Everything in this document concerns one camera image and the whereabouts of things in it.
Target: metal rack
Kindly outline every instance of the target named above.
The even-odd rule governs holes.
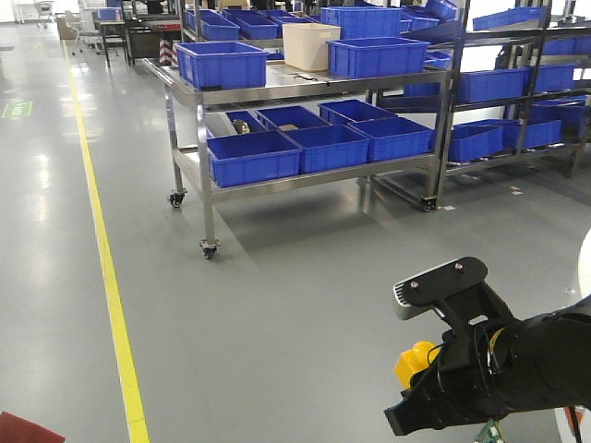
[[[568,61],[576,60],[581,65],[586,67],[589,65],[589,57],[586,55],[576,56],[541,56],[545,42],[551,40],[568,39],[577,36],[585,36],[591,34],[591,29],[586,27],[570,27],[570,28],[553,28],[550,29],[550,11],[552,9],[552,0],[539,0],[538,6],[547,7],[547,15],[544,17],[543,23],[533,23],[534,29],[520,29],[522,25],[514,25],[504,27],[497,30],[484,31],[467,31],[468,14],[470,11],[471,0],[460,0],[458,2],[459,21],[446,23],[430,30],[422,30],[408,34],[408,38],[433,42],[431,49],[453,49],[452,61],[452,87],[450,108],[446,122],[445,137],[443,138],[443,146],[440,149],[440,181],[438,183],[438,198],[442,196],[443,180],[446,176],[454,176],[458,174],[466,174],[474,171],[480,171],[488,168],[493,168],[505,164],[528,162],[535,157],[545,156],[554,152],[567,151],[571,153],[570,168],[568,173],[572,174],[578,167],[581,154],[585,149],[585,145],[590,139],[588,124],[585,126],[586,131],[581,137],[565,137],[562,143],[557,143],[550,146],[539,147],[532,150],[523,149],[526,125],[529,120],[531,105],[539,100],[551,100],[560,97],[569,97],[577,95],[591,94],[590,84],[587,81],[577,81],[574,90],[565,90],[560,92],[537,94],[535,93],[535,85],[539,66],[544,63],[567,63]],[[515,99],[504,99],[489,102],[478,102],[470,104],[461,104],[456,100],[456,91],[460,81],[460,67],[465,47],[476,46],[494,46],[494,45],[510,45],[513,50],[517,45],[524,45],[524,54],[519,59],[519,67],[531,66],[533,67],[532,75],[529,79],[529,85],[526,95]],[[408,102],[404,99],[388,99],[381,98],[381,104],[395,112],[406,110],[408,112]],[[513,110],[511,106],[516,105],[517,109]],[[448,163],[449,147],[452,140],[453,115],[456,112],[469,111],[475,109],[492,108],[506,106],[505,116],[513,113],[513,118],[517,118],[521,124],[520,137],[517,148],[510,152],[503,151],[497,155],[489,158],[481,159],[461,164]],[[412,112],[432,112],[432,103],[428,100],[423,100],[415,108],[410,108]]]
[[[394,171],[414,171],[425,175],[425,189],[422,196],[415,196],[399,186],[396,190],[403,197],[413,199],[423,210],[437,208],[437,182],[440,168],[439,148],[429,154],[391,160],[386,162],[366,163],[355,167],[325,171],[317,174],[303,174],[278,180],[254,183],[244,186],[219,188],[210,177],[210,158],[207,144],[205,116],[211,107],[221,111],[231,103],[246,107],[249,102],[277,104],[282,101],[313,100],[321,96],[343,96],[345,93],[366,93],[368,100],[376,90],[401,88],[406,84],[439,82],[442,90],[449,89],[450,72],[430,69],[419,74],[392,76],[384,78],[347,79],[336,78],[328,72],[303,73],[283,63],[267,64],[267,84],[264,88],[241,90],[196,90],[178,76],[170,67],[160,67],[151,60],[144,59],[145,66],[164,84],[166,114],[170,133],[171,150],[175,172],[175,192],[170,196],[173,207],[179,207],[187,192],[183,185],[183,175],[192,184],[203,203],[205,219],[205,238],[200,247],[205,258],[211,258],[220,245],[215,236],[213,204],[240,198],[262,196],[265,194],[288,191],[301,187],[321,185],[341,180],[367,177]],[[175,104],[177,101],[195,112],[197,124],[197,146],[178,147],[175,124]],[[445,111],[449,107],[449,96],[443,94],[439,99],[436,129],[436,147],[441,146]]]

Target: small item in bin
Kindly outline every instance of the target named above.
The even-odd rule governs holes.
[[[244,120],[233,120],[232,126],[236,130],[237,134],[250,134],[250,126]]]
[[[287,125],[277,126],[277,127],[281,131],[293,131],[294,129],[299,129],[299,127],[297,127],[296,125],[292,125],[291,123],[287,124]]]

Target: gray epoxy floor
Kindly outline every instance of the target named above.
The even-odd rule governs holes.
[[[0,27],[0,40],[17,46],[0,55],[2,107],[35,103],[0,119],[0,407],[68,442],[127,441],[59,41],[34,25]],[[396,319],[392,284],[472,255],[515,315],[560,307],[591,224],[588,158],[574,179],[539,162],[450,180],[455,210],[429,214],[384,191],[361,198],[355,181],[225,203],[207,262],[195,193],[182,210],[165,201],[159,81],[123,56],[110,71],[92,51],[72,63],[151,441],[473,441],[478,426],[392,435],[381,411],[399,401],[393,363],[444,331],[432,315]],[[505,430],[555,442],[552,416]]]

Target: blue plastic bin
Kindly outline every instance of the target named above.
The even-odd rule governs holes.
[[[452,67],[452,56],[440,51],[427,53],[425,58],[425,66],[440,67],[441,69],[449,69]]]
[[[251,133],[267,131],[267,129],[265,129],[249,111],[232,111],[225,114],[228,116],[231,122],[234,120],[242,120],[243,122],[246,122],[250,128]]]
[[[423,71],[429,43],[380,38],[328,42],[331,73],[347,78],[412,74]]]
[[[257,110],[257,118],[268,130],[282,130],[281,126],[293,125],[297,129],[328,126],[329,123],[303,106],[284,106]]]
[[[581,129],[589,108],[584,101],[546,100],[535,102],[531,108],[532,120],[561,120],[565,129]]]
[[[435,28],[440,24],[437,18],[411,16],[409,14],[403,14],[403,18],[411,20],[410,30],[426,30],[428,28]]]
[[[195,11],[192,9],[187,9],[185,11],[185,22],[187,26],[189,26],[192,30],[197,28],[197,21],[195,19]]]
[[[269,53],[239,42],[179,43],[182,78],[199,89],[231,90],[265,86]]]
[[[574,68],[575,64],[571,65],[543,65],[539,67],[536,81],[536,93],[553,92],[556,90],[571,90],[574,88]],[[527,76],[525,76],[524,93],[527,93],[527,86],[529,84],[529,76],[532,74],[530,68]]]
[[[281,53],[269,53],[269,58],[267,60],[285,60],[285,55]]]
[[[211,176],[219,187],[297,175],[302,154],[276,131],[212,138],[208,145]]]
[[[575,54],[591,54],[591,37],[579,37],[574,43]]]
[[[425,154],[433,131],[402,117],[350,124],[369,138],[368,161],[382,162]]]
[[[427,53],[425,66],[447,69],[452,66],[452,56],[442,52]],[[428,95],[440,95],[440,83],[421,83],[417,85],[405,85],[404,95],[406,97],[424,97]]]
[[[539,20],[545,11],[545,7],[515,7],[497,14],[474,18],[474,30],[490,30],[524,21]]]
[[[458,12],[458,6],[450,0],[427,0],[425,9],[437,18],[454,20]]]
[[[470,162],[503,150],[502,128],[494,126],[457,126],[452,132],[448,160]]]
[[[458,101],[476,103],[521,97],[528,72],[528,68],[464,72],[458,87]]]
[[[393,118],[396,114],[372,106],[360,100],[319,103],[320,117],[331,125],[347,125],[354,122]]]
[[[250,40],[277,38],[279,26],[259,14],[256,16],[238,16],[236,21],[243,35]]]
[[[313,127],[286,135],[302,148],[300,172],[318,173],[368,161],[369,140],[347,126]]]
[[[503,130],[503,145],[505,148],[515,149],[519,141],[521,127],[517,120],[480,120],[461,126],[500,126]],[[561,141],[561,121],[531,121],[527,125],[525,132],[524,149],[536,148],[539,146],[560,143]]]
[[[574,46],[577,39],[550,40],[544,43],[544,55],[570,55],[574,54]]]
[[[296,17],[282,9],[261,9],[260,11],[257,11],[257,13],[261,14],[263,17]]]
[[[324,7],[320,22],[341,27],[343,39],[398,37],[402,10],[397,7]]]
[[[310,20],[306,17],[296,17],[296,16],[277,16],[277,17],[269,17],[269,20],[275,23],[279,28],[277,29],[277,37],[283,37],[283,24],[284,23],[311,23],[313,20]]]
[[[559,118],[562,126],[579,129],[589,114],[589,108],[577,102],[563,102],[559,105]]]
[[[119,7],[99,7],[96,10],[97,18],[102,21],[115,21],[117,16],[121,14],[121,8]]]
[[[544,100],[532,104],[529,118],[531,120],[560,120],[560,103],[555,100]]]
[[[201,12],[203,36],[209,41],[228,41],[240,38],[240,27],[215,13]]]
[[[416,85],[405,85],[404,95],[406,97],[425,97],[428,95],[440,95],[440,83],[420,83]]]
[[[238,24],[239,17],[260,17],[260,14],[257,11],[243,9],[224,9],[222,10],[222,15],[236,25]]]
[[[413,26],[413,20],[410,19],[402,19],[400,20],[400,32],[408,32]]]

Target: caster wheel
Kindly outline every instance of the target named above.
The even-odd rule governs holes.
[[[421,201],[421,209],[423,212],[431,212],[437,209],[437,200],[434,198]]]
[[[185,198],[185,193],[173,192],[170,196],[168,196],[168,201],[173,208],[177,209],[181,207],[183,198]]]
[[[218,248],[217,247],[208,247],[206,249],[203,249],[203,256],[205,257],[206,260],[211,260],[213,258],[213,256],[215,255],[215,251],[217,251]]]

